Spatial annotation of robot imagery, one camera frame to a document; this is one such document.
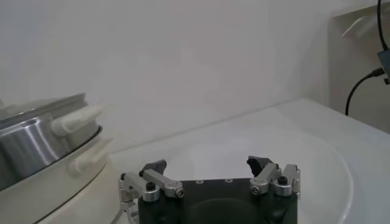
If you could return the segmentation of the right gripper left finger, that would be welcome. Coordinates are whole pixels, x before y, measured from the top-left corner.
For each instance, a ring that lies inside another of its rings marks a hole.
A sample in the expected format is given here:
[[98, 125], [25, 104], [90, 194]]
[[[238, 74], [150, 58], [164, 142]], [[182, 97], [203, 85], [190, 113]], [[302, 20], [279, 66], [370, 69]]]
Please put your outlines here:
[[155, 202], [161, 194], [169, 198], [183, 198], [183, 183], [164, 176], [166, 166], [167, 162], [161, 159], [147, 163], [138, 173], [122, 173], [118, 180], [119, 199], [131, 202], [141, 198], [145, 202]]

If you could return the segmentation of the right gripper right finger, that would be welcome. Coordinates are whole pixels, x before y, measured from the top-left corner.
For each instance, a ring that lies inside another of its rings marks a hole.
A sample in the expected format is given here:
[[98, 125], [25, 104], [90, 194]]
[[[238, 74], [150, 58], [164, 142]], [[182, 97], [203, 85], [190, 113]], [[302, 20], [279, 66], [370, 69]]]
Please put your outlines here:
[[269, 158], [249, 156], [249, 165], [253, 178], [249, 179], [249, 192], [252, 198], [260, 198], [271, 193], [276, 197], [301, 196], [301, 170], [295, 164], [287, 164], [284, 169]]

